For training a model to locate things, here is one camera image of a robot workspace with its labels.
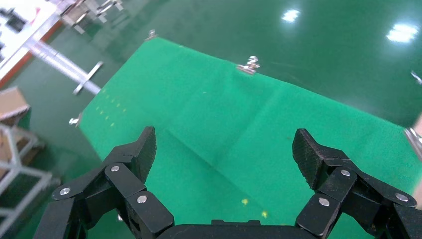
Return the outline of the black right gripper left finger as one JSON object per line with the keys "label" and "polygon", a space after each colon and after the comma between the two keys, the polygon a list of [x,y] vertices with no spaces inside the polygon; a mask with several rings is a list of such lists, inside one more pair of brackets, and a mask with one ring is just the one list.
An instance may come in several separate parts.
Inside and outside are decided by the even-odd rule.
{"label": "black right gripper left finger", "polygon": [[136,141],[114,147],[100,167],[56,188],[34,237],[85,239],[116,210],[137,239],[158,238],[174,217],[145,185],[155,155],[155,129],[148,126]]}

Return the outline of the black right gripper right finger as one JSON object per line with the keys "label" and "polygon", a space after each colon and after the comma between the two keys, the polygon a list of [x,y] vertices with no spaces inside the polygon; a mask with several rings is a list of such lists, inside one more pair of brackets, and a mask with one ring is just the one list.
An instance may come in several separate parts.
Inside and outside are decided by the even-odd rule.
{"label": "black right gripper right finger", "polygon": [[360,170],[341,150],[321,145],[304,128],[296,131],[293,159],[314,195],[295,225],[317,239],[332,232],[342,214],[376,239],[419,239],[422,213],[411,195]]}

